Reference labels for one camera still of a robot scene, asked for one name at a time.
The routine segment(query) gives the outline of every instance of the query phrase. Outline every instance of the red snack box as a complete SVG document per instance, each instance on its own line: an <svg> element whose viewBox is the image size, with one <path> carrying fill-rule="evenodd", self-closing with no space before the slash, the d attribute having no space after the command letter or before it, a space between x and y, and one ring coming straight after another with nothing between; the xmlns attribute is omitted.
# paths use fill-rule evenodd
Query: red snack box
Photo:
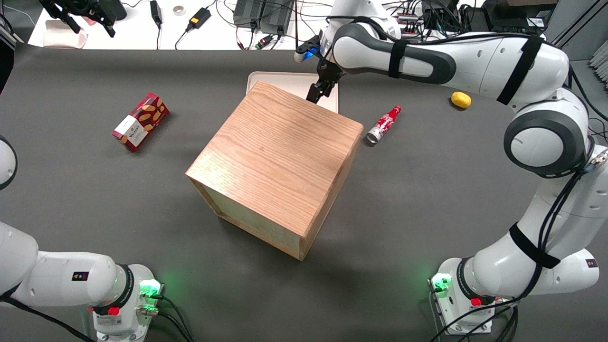
<svg viewBox="0 0 608 342"><path fill-rule="evenodd" d="M155 93L149 92L137 107L116 126L112 135L127 150L135 152L168 114L169 110L161 98Z"/></svg>

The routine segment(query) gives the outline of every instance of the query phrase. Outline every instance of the wooden crate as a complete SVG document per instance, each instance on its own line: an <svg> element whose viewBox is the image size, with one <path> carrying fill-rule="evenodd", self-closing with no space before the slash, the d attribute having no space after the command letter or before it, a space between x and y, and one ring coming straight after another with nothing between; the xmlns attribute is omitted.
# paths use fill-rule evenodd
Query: wooden crate
<svg viewBox="0 0 608 342"><path fill-rule="evenodd" d="M260 81L186 175L217 215L304 260L362 132L360 123Z"/></svg>

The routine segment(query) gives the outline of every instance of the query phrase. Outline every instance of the green led light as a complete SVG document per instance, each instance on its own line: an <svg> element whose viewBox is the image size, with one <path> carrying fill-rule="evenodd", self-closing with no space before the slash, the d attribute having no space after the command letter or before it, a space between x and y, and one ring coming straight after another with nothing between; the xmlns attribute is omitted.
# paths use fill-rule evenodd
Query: green led light
<svg viewBox="0 0 608 342"><path fill-rule="evenodd" d="M139 283L139 293L145 296L158 295L161 291L161 283L155 279L145 280Z"/></svg>
<svg viewBox="0 0 608 342"><path fill-rule="evenodd" d="M447 273L437 273L430 281L435 285L436 291L445 291L452 282L452 276Z"/></svg>

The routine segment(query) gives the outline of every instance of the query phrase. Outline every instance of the gray table surface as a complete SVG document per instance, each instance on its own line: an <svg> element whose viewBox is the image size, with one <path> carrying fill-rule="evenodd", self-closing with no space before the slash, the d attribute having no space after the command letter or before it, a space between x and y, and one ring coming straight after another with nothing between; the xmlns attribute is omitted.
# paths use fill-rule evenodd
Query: gray table surface
<svg viewBox="0 0 608 342"><path fill-rule="evenodd" d="M447 101L453 89L346 76L341 114L371 127L392 106L404 110L376 147L359 147L299 262L214 216L184 172L243 98L249 73L314 72L313 61L298 65L279 51L30 46L15 59L0 97L0 133L16 148L19 170L0 194L0 220L34 236L41 250L147 265L197 341L428 341L435 328L426 279L445 259L470 256L507 232L540 182L505 156L513 113L501 104L473 96L468 110L456 111ZM130 153L110 134L148 91L171 115ZM600 266L607 234L589 245ZM601 276L577 293L527 298L515 341L605 340L607 296ZM75 308L43 311L81 328ZM0 308L0 317L2 342L76 341L17 309ZM179 340L160 318L148 337Z"/></svg>

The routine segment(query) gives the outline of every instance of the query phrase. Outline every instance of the red button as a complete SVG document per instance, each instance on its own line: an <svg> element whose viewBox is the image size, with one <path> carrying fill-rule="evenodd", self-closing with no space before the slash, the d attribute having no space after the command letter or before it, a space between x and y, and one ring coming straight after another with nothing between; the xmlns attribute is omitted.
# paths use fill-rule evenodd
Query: red button
<svg viewBox="0 0 608 342"><path fill-rule="evenodd" d="M116 316L118 315L118 312L120 311L120 308L118 307L111 307L108 309L108 315L110 316Z"/></svg>

